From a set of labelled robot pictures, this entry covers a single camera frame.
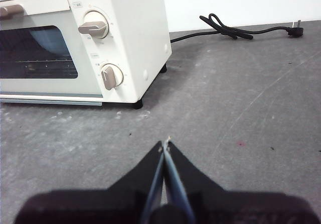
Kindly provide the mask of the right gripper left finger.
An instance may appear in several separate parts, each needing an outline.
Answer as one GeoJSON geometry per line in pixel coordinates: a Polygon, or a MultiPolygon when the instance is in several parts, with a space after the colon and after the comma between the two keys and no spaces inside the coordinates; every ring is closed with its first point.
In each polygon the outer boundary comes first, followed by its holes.
{"type": "Polygon", "coordinates": [[[108,188],[60,189],[31,196],[15,223],[139,223],[155,177],[161,172],[158,141],[108,188]]]}

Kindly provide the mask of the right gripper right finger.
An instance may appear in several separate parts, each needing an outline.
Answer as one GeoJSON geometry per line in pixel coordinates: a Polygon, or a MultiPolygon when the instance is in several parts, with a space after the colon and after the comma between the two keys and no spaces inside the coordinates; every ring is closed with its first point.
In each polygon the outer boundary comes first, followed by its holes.
{"type": "Polygon", "coordinates": [[[282,192],[226,190],[200,171],[170,140],[169,177],[195,223],[320,223],[303,198],[282,192]]]}

